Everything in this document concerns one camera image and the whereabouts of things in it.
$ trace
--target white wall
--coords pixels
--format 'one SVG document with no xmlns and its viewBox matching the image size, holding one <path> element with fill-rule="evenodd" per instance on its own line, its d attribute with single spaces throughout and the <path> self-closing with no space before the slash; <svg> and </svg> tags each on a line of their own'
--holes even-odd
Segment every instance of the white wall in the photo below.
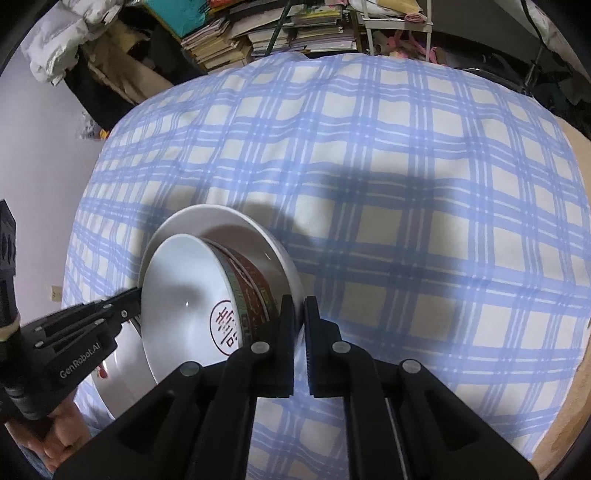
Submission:
<svg viewBox="0 0 591 480">
<path fill-rule="evenodd" d="M 23 321 L 60 308 L 78 202 L 102 142 L 77 139 L 82 106 L 65 84 L 38 83 L 20 51 L 0 76 L 0 199 L 17 221 L 17 305 Z"/>
</svg>

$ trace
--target blue plaid blanket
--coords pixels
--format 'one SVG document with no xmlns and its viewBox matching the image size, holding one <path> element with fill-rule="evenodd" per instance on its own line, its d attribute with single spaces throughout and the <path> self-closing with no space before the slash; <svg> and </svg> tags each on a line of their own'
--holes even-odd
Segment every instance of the blue plaid blanket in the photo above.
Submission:
<svg viewBox="0 0 591 480">
<path fill-rule="evenodd" d="M 74 222 L 65 304 L 134 286 L 153 232 L 204 202 L 265 225 L 345 339 L 420 360 L 531 457 L 591 314 L 587 197 L 536 101 L 360 54 L 280 54 L 172 88 L 102 151 Z M 296 390 L 259 400 L 249 476 L 346 478 L 342 402 L 309 397 L 301 352 Z"/>
</svg>

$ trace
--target white puffer jacket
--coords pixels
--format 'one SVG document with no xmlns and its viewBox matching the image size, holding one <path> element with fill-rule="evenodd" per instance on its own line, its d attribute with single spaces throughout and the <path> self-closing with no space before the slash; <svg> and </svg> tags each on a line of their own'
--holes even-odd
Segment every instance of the white puffer jacket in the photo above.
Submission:
<svg viewBox="0 0 591 480">
<path fill-rule="evenodd" d="M 57 84 L 77 62 L 79 45 L 98 38 L 123 0 L 60 0 L 22 41 L 21 50 L 40 82 Z"/>
</svg>

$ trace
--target red stamp logo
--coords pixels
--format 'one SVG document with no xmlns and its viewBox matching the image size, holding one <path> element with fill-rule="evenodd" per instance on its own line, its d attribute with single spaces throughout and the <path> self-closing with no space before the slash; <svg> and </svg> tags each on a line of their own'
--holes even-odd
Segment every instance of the red stamp logo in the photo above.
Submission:
<svg viewBox="0 0 591 480">
<path fill-rule="evenodd" d="M 236 318 L 230 300 L 222 300 L 212 309 L 209 316 L 209 331 L 213 343 L 224 355 L 230 356 L 238 348 Z"/>
</svg>

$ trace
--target stacked dishes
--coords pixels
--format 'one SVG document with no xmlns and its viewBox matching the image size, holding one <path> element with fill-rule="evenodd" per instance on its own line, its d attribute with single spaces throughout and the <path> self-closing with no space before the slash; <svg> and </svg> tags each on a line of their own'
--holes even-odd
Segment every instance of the stacked dishes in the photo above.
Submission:
<svg viewBox="0 0 591 480">
<path fill-rule="evenodd" d="M 184 209 L 156 231 L 139 284 L 142 315 L 124 324 L 118 349 L 93 375 L 114 417 L 179 365 L 224 361 L 277 318 L 281 298 L 303 303 L 297 270 L 263 227 L 227 207 Z"/>
</svg>

